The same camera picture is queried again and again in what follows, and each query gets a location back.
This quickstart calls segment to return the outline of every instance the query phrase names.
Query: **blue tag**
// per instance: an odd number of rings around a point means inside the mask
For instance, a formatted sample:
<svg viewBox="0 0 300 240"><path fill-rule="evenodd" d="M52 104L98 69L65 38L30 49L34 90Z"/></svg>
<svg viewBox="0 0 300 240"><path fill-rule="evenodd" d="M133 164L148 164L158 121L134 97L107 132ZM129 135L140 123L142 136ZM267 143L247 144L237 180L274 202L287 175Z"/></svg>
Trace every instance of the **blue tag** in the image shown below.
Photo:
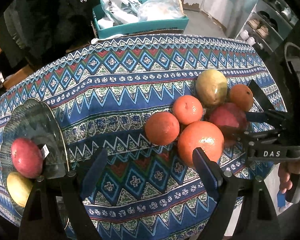
<svg viewBox="0 0 300 240"><path fill-rule="evenodd" d="M281 191L277 193L277 206L280 207L285 207L285 193L282 194Z"/></svg>

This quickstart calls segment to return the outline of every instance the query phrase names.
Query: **shoe rack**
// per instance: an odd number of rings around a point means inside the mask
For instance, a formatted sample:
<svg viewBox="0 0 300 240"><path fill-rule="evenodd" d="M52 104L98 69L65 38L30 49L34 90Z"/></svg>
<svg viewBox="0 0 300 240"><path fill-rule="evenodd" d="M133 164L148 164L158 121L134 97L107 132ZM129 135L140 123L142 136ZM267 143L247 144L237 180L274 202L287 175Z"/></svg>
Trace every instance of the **shoe rack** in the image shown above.
<svg viewBox="0 0 300 240"><path fill-rule="evenodd" d="M288 36L297 21L284 0L258 0L236 39L247 41L247 31L249 38L254 38L255 44L252 46L262 60L266 60Z"/></svg>

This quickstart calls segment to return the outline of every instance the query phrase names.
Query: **table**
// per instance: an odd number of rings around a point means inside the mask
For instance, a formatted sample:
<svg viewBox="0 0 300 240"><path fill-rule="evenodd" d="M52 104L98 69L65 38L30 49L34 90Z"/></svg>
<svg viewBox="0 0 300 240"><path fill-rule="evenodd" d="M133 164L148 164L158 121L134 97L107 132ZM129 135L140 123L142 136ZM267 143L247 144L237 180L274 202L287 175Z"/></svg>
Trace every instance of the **table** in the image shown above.
<svg viewBox="0 0 300 240"><path fill-rule="evenodd" d="M229 87L254 79L278 110L281 94L254 49L242 41L195 35L153 34L102 41L52 62L0 98L0 145L13 109L28 98L52 109L66 142L71 167L108 150L108 164L84 200L103 239L185 239L201 231L215 206L197 173L178 158L176 145L153 146L143 125L169 111L176 98L192 94L197 76L216 68ZM252 111L259 111L258 104ZM271 129L253 123L254 131ZM265 177L273 163L245 166L236 144L220 159L236 176ZM0 215L20 224L0 165ZM69 224L69 237L74 234Z"/></svg>

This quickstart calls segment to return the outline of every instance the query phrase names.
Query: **black cloth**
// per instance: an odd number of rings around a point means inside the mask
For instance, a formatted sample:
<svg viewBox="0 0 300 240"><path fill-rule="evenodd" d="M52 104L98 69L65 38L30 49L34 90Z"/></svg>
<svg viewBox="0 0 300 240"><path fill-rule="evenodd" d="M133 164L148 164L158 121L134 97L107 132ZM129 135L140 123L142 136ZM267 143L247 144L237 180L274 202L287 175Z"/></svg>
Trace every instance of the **black cloth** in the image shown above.
<svg viewBox="0 0 300 240"><path fill-rule="evenodd" d="M47 64L62 57L78 39L94 37L90 21L98 4L99 0L15 0L6 14L14 23L19 46Z"/></svg>
<svg viewBox="0 0 300 240"><path fill-rule="evenodd" d="M11 67L15 67L24 58L24 51L8 32L3 15L0 17L0 48L4 51Z"/></svg>

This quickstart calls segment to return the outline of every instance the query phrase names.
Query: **white bag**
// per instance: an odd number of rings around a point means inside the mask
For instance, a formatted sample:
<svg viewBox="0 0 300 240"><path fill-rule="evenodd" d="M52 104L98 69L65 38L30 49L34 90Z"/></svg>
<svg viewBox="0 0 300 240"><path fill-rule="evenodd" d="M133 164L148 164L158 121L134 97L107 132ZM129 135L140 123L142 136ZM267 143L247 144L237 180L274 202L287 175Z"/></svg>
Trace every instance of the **white bag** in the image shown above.
<svg viewBox="0 0 300 240"><path fill-rule="evenodd" d="M148 0L138 10L139 22L171 20L183 16L181 0Z"/></svg>
<svg viewBox="0 0 300 240"><path fill-rule="evenodd" d="M138 0L100 0L105 14L115 25L138 22Z"/></svg>

